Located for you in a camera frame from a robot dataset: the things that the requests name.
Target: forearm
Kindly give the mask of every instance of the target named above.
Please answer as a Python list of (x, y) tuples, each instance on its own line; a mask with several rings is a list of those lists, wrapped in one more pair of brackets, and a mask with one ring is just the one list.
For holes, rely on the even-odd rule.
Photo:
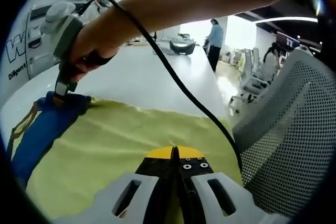
[[(132, 13), (148, 32), (182, 23), (227, 16), (270, 5), (276, 0), (123, 0), (120, 5)], [(139, 35), (134, 25), (113, 7), (95, 21), (99, 42), (119, 46)]]

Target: floor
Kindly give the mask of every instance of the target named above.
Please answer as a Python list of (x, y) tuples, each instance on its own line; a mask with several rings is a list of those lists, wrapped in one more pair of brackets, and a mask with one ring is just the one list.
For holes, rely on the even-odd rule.
[(248, 106), (242, 104), (240, 101), (234, 101), (229, 105), (232, 96), (240, 95), (239, 76), (241, 73), (230, 64), (219, 61), (216, 68), (215, 76), (217, 84), (222, 94), (224, 105), (227, 109), (228, 119), (232, 126), (234, 126), (247, 112)]

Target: screw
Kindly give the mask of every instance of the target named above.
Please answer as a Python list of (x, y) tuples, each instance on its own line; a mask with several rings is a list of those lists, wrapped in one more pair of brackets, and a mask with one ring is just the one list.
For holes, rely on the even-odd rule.
[(184, 166), (183, 166), (183, 169), (185, 169), (185, 170), (189, 170), (189, 169), (191, 169), (191, 165), (184, 165)]
[(209, 165), (207, 163), (201, 163), (201, 168), (207, 168)]

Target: black pants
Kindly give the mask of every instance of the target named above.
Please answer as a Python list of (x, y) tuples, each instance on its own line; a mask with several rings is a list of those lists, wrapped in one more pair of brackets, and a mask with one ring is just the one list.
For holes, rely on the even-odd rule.
[(220, 47), (210, 46), (209, 53), (208, 53), (208, 59), (210, 62), (210, 66), (214, 72), (216, 71), (216, 66), (217, 66), (217, 62), (219, 59), (219, 52), (220, 52)]

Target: ceiling light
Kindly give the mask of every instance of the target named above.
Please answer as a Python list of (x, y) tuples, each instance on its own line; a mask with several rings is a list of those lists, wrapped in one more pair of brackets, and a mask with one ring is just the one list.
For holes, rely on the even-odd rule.
[(297, 21), (308, 21), (317, 23), (317, 18), (308, 18), (308, 17), (279, 17), (279, 18), (267, 18), (262, 20), (254, 21), (253, 23), (265, 23), (265, 22), (273, 22), (273, 21), (287, 21), (287, 20), (297, 20)]

